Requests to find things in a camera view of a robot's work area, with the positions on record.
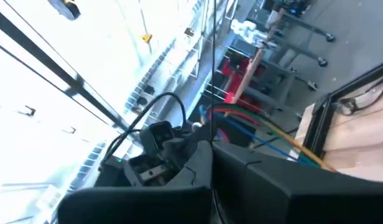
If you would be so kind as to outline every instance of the red object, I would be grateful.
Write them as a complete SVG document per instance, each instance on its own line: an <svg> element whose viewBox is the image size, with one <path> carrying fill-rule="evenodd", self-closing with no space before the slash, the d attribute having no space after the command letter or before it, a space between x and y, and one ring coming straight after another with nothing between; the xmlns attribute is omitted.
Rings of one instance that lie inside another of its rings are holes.
<svg viewBox="0 0 383 224"><path fill-rule="evenodd" d="M237 89L240 86L240 83L242 81L242 76L247 71L247 67L249 64L249 58L244 58L242 60L240 67L238 68L238 71L233 70L229 66L230 59L226 58L223 64L222 68L222 74L226 76L231 76L231 82L229 85L229 88L227 90L228 94L225 96L225 103L231 103L233 96L236 94ZM258 66L257 70L254 73L254 77L258 77L262 74L264 71L264 67ZM241 95L240 99L237 101L237 104L244 107L245 109L248 109L253 112L260 112L260 103L246 95Z"/></svg>

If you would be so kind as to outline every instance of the colored wires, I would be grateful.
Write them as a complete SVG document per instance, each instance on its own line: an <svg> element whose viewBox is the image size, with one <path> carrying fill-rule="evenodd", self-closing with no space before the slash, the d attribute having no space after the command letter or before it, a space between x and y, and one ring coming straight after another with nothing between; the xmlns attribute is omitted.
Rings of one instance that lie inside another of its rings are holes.
<svg viewBox="0 0 383 224"><path fill-rule="evenodd" d="M203 106L203 105L200 105L199 110L200 110L200 114L201 114L201 123L205 124L205 121L206 121L207 117L206 117L206 111L205 111L204 106ZM245 113L241 113L241 112L238 112L238 111L231 111L231 110L226 110L226 111L223 111L223 112L228 112L228 113L231 113L231 114L237 114L237 115L242 116L243 118L246 118L247 120L249 120L249 121L251 121L251 122L255 122L255 123L257 123L256 121L254 121L250 116L246 115ZM265 145L268 146L269 148L271 148L271 149L277 151L277 152L280 153L281 155L286 156L286 157L289 157L289 158L291 158L291 159L293 159L293 160L295 160L295 161L297 161L297 162L301 162L301 163L305 163L305 164L314 165L314 164L312 164L312 163L306 162L306 161L304 161L304 160L297 159L296 157L293 157L293 156L291 156L291 155L289 155L289 154L283 152L281 149L279 149L279 148L277 148L277 147L275 147L275 146L269 144L267 141L265 141L265 140L263 140L263 139L261 139L261 138L255 136L254 134L252 134L251 132L249 132L248 130L246 130L245 128L243 128L241 125L235 123L234 121L231 121L230 119L227 119L227 118L225 118L225 117L223 117L223 119L224 119L226 122L228 122L229 124L233 125L233 126L234 126L235 128L237 128L238 130L240 130L241 132L243 132L245 135L247 135L247 136L249 136L249 137L251 137L251 138L254 138L254 139L256 139L256 140L258 140L258 141L260 141L260 142L262 142L263 144L265 144Z"/></svg>
<svg viewBox="0 0 383 224"><path fill-rule="evenodd" d="M289 136L287 133L285 133L283 130L281 130L280 127L278 127L276 124L274 124L272 121L268 120L267 118L260 116L258 114L254 114L248 110L245 110L244 108L238 106L238 105L230 105L226 103L220 103L214 105L214 112L225 112L225 113L233 113L237 112L239 114L243 114L243 117L251 120L253 119L255 122L258 122L262 124L263 126L269 128L273 131L274 134L278 135L282 139L286 140L289 144L291 144L293 147L296 147L300 151L304 153L307 157L309 157L312 161L316 162L318 165L320 165L322 168L326 170L335 171L331 166L324 163L319 157L314 155L310 150L308 150L306 147L299 145L299 143L294 140L293 137Z"/></svg>

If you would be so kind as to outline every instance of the metal stand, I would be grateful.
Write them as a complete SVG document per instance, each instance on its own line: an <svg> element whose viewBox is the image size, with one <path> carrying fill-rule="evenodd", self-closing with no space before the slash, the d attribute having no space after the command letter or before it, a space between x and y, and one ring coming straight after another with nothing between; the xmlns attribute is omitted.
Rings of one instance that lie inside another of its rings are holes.
<svg viewBox="0 0 383 224"><path fill-rule="evenodd" d="M303 27L305 29L312 31L313 33L324 36L326 38L327 42L335 41L335 36L333 34L329 34L319 27L313 26L311 24L307 24L306 22L302 22L302 20L296 18L295 16L293 16L287 12L283 15L283 18L287 22L290 22L292 24L296 24L300 27Z"/></svg>
<svg viewBox="0 0 383 224"><path fill-rule="evenodd" d="M272 40L279 43L281 45L281 47L283 47L283 48L291 49L291 50L295 51L297 54L303 54L303 55L306 55L307 57L312 58L313 60L316 60L320 67L325 67L328 65L328 62L326 59L313 53L310 50L307 50L307 47L305 48L305 47L297 46L297 45L292 44L289 41L287 41L281 37L277 37L277 36L273 36Z"/></svg>
<svg viewBox="0 0 383 224"><path fill-rule="evenodd" d="M234 50L232 47L230 47L230 49L239 53L239 54L242 54L242 55L248 57L248 55L243 54L240 51ZM256 90L255 88L251 88L251 87L248 87L246 89L245 93L251 97L254 97L258 101L261 101L261 102L266 103L270 106L273 106L278 111L286 111L286 112L292 113L295 116L297 116L298 119L301 119L302 116L300 113L298 113L293 108L291 108L285 104L287 97L288 97L288 93L290 92L291 87L292 87L295 80L298 80L300 82L305 83L307 85L308 89L311 91L316 91L317 85L311 81L303 79L299 75L299 72L295 69L287 70L286 68L281 67L279 64L271 62L269 60L265 60L265 59L261 59L260 64L262 64L263 66L266 67L266 71L264 72L265 74L262 75L263 78L252 77L251 80L253 82L256 82L256 83L264 83L263 84L264 86L273 89L275 86L272 86L272 85L268 86L269 85L268 82L266 82L264 80L265 77L268 77L268 76L273 77L273 75L285 75L287 77L287 80L286 80L286 84L284 86L284 89L282 91L282 94L280 95L279 99L274 99L274 98L272 98L266 94L263 94L261 91Z"/></svg>

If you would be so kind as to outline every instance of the blue wire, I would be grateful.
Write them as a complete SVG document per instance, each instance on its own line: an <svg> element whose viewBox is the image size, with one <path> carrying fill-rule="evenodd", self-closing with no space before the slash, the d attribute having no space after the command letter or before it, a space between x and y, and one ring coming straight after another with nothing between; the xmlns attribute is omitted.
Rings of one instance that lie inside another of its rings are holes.
<svg viewBox="0 0 383 224"><path fill-rule="evenodd" d="M204 105L200 105L198 107L198 111L200 112L200 115L204 118L204 121L206 122L208 118L206 117L206 109Z"/></svg>
<svg viewBox="0 0 383 224"><path fill-rule="evenodd" d="M261 139L261 138L255 136L254 134L252 134L251 132L249 132L247 129L243 128L241 125L237 124L236 122L234 122L234 121L232 121L232 120L230 120L230 119L227 119L227 118L225 118L224 116L219 115L219 114L217 114L217 116L219 116L220 118L224 119L227 123L233 125L235 128L237 128L238 130L240 130L240 131L243 132L244 134L246 134L246 135L248 135L248 136L250 136L250 137L252 137L252 138L254 138L254 139L258 140L258 141L260 141L261 143L265 144L267 147L269 147L269 148L271 148L271 149L277 151L277 152L280 153L281 155L286 156L286 157L289 157L289 158L291 158L291 159L293 159L293 160L295 160L295 161L297 161L297 162L300 162L300 163L309 165L309 164L306 163L305 161L301 161L301 160L297 159L296 157L293 157L293 156L291 156L291 155L289 155L289 154L283 152L281 149L272 146L272 145L271 145L270 143L268 143L267 141L265 141L265 140L263 140L263 139Z"/></svg>
<svg viewBox="0 0 383 224"><path fill-rule="evenodd" d="M276 135L279 139L282 139L282 137L276 133L275 131L272 132L274 135ZM286 143L287 146L293 148L294 146L289 143L288 141L284 141L284 143ZM299 155L299 158L298 158L298 161L302 161L304 163L307 163L311 166L314 166L314 167L320 167L319 165L317 165L316 163L314 163L313 161L311 161L308 157L306 157L303 153L300 153Z"/></svg>

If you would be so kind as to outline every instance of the wooden board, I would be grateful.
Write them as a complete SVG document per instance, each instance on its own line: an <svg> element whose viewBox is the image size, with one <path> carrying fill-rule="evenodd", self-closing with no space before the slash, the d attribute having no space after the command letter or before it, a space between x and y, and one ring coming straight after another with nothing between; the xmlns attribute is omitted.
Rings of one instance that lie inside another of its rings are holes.
<svg viewBox="0 0 383 224"><path fill-rule="evenodd" d="M362 87L351 95L369 88ZM295 139L305 139L314 105L306 108ZM324 145L325 162L339 172L383 181L383 97L353 116L334 114Z"/></svg>
<svg viewBox="0 0 383 224"><path fill-rule="evenodd" d="M285 14L285 10L283 8L280 9L273 26L270 28L269 33L267 34L267 38L265 40L266 43L273 37L274 32L277 30L277 26L279 25L279 22L281 21L281 18L283 17L284 14ZM264 49L259 49L255 57L250 61L249 65L247 66L247 70L244 76L242 77L239 88L237 89L237 91L235 92L234 96L231 99L231 103L236 103L240 99L240 96L242 95L242 93L244 93L246 88L249 86L249 82L251 81L251 78L254 75L259 65L259 62L261 61L263 54L264 54Z"/></svg>

